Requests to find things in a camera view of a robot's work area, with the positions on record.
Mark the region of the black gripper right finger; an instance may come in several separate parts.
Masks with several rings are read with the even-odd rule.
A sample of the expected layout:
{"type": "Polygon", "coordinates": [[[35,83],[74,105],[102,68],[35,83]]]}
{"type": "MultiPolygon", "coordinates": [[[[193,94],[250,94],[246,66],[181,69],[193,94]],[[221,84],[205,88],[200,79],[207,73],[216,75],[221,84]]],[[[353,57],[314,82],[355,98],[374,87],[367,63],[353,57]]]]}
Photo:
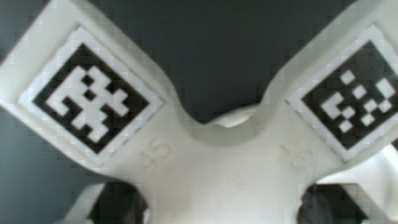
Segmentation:
{"type": "Polygon", "coordinates": [[[339,184],[314,184],[301,195],[298,224],[362,224],[367,215],[339,184]]]}

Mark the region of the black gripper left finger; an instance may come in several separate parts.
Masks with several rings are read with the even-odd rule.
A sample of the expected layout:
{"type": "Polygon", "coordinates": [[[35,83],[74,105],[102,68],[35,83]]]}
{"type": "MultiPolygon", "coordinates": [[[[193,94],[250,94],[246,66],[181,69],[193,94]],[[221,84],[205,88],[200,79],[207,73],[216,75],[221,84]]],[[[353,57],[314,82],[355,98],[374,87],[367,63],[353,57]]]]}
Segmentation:
{"type": "Polygon", "coordinates": [[[145,200],[134,187],[108,182],[88,213],[93,224],[143,224],[145,200]]]}

